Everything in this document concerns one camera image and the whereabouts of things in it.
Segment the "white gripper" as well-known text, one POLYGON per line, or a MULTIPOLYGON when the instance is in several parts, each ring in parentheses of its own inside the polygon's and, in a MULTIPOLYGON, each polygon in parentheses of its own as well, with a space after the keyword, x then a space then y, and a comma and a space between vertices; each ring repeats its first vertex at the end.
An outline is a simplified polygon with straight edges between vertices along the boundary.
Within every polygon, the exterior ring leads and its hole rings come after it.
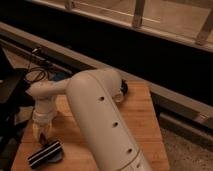
POLYGON ((39 111, 37 108, 33 111, 33 135, 39 138, 41 132, 47 131, 46 138, 50 139, 53 136, 52 120, 57 115, 57 109, 51 108, 49 111, 39 111))

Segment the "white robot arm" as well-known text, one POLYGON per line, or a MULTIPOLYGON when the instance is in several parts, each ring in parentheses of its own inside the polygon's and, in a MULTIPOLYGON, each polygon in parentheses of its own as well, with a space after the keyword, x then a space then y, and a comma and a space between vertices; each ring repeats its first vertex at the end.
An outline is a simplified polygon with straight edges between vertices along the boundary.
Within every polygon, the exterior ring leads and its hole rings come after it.
POLYGON ((85 70, 57 82, 40 81, 28 92, 35 100, 35 138, 49 134, 55 97, 64 94, 100 171, 153 171, 116 106, 125 93, 116 70, 85 70))

